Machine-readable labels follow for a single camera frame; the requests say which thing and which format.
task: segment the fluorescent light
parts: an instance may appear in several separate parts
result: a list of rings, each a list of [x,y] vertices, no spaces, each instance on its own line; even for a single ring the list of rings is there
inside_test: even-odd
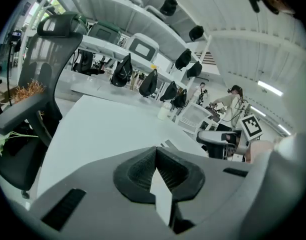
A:
[[[287,129],[285,129],[282,125],[278,125],[278,127],[280,127],[284,132],[286,132],[288,135],[291,135],[291,133],[287,130]]]
[[[275,94],[278,95],[278,96],[282,96],[282,95],[283,95],[283,92],[281,92],[281,91],[278,90],[278,89],[275,89],[274,87],[272,87],[271,85],[268,85],[268,84],[265,83],[265,82],[258,81],[257,84],[258,84],[259,86],[262,86],[262,87],[268,89],[269,91],[275,93]]]
[[[267,115],[264,114],[263,112],[259,111],[258,109],[256,109],[255,107],[251,106],[251,110],[256,111],[257,113],[259,113],[260,115],[262,115],[263,117],[266,117]]]

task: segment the chair headrest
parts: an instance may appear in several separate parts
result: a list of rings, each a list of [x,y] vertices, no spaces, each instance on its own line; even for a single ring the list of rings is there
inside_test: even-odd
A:
[[[62,14],[51,15],[42,20],[37,26],[37,34],[40,37],[69,37],[71,31],[72,21],[78,14]]]

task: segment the chair backrest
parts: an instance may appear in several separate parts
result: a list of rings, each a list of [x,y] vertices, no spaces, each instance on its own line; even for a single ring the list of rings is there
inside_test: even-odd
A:
[[[83,35],[72,32],[74,14],[52,15],[41,21],[28,45],[18,86],[26,88],[32,80],[44,85],[49,102],[48,117],[60,120],[61,112],[55,102],[55,89],[63,68],[80,45]]]
[[[175,123],[182,127],[184,131],[195,134],[201,126],[203,120],[209,117],[211,113],[204,107],[189,102],[183,112],[177,116]]]

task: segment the white floor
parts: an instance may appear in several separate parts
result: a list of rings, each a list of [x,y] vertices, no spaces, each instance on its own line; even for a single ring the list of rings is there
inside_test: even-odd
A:
[[[75,102],[55,98],[56,104],[61,111],[63,117],[69,112],[69,110],[74,106]],[[28,191],[30,198],[24,199],[21,195],[21,190],[9,184],[5,179],[0,176],[0,187],[2,188],[5,196],[13,201],[16,201],[20,205],[29,209],[32,202],[37,198],[38,183],[40,177],[40,170],[37,173],[36,179],[32,185],[32,188]]]

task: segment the black backpack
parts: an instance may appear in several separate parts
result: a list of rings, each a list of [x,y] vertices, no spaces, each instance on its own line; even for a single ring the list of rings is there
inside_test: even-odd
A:
[[[189,38],[191,38],[192,42],[196,39],[199,39],[204,34],[204,29],[202,26],[195,26],[193,27],[190,32],[188,33]]]
[[[138,91],[142,96],[148,97],[155,92],[157,84],[158,84],[158,71],[154,69],[144,79]]]
[[[176,108],[183,108],[185,103],[187,102],[187,90],[184,89],[173,101],[171,104],[174,105]]]
[[[172,16],[177,10],[178,2],[176,0],[165,0],[159,10],[163,15]]]
[[[130,81],[132,73],[131,54],[129,53],[124,57],[122,62],[117,65],[111,79],[112,85],[117,87],[125,86],[127,82]]]
[[[161,102],[166,100],[172,100],[178,93],[178,88],[175,82],[171,82],[171,84],[165,90],[163,96],[159,99]]]
[[[177,58],[175,61],[175,67],[178,70],[181,70],[182,68],[186,67],[190,61],[191,61],[191,51],[190,49],[186,49],[183,51],[183,53]]]
[[[198,77],[202,72],[202,65],[197,61],[188,71],[186,76],[188,79]]]

